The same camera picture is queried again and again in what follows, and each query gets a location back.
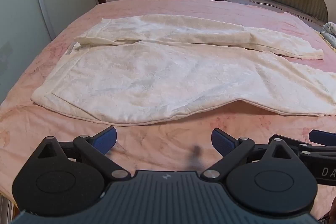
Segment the folded white printed quilt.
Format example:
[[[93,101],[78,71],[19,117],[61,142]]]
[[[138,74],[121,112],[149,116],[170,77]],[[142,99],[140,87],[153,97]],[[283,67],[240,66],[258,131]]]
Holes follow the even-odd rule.
[[[329,44],[336,49],[336,24],[333,22],[327,22],[322,26],[321,34]]]

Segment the cream white fleece pants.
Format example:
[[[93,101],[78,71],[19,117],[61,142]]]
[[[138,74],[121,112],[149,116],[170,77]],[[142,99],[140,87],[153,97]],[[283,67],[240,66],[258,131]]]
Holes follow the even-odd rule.
[[[335,74],[302,38],[181,15],[103,19],[78,36],[33,92],[38,105],[128,126],[185,118],[236,101],[281,115],[335,115]]]

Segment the pink fleece blanket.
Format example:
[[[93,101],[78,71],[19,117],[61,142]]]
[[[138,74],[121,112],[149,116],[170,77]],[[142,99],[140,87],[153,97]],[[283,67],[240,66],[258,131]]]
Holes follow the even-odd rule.
[[[14,223],[327,222],[335,49],[255,6],[97,6],[1,105],[1,193]]]

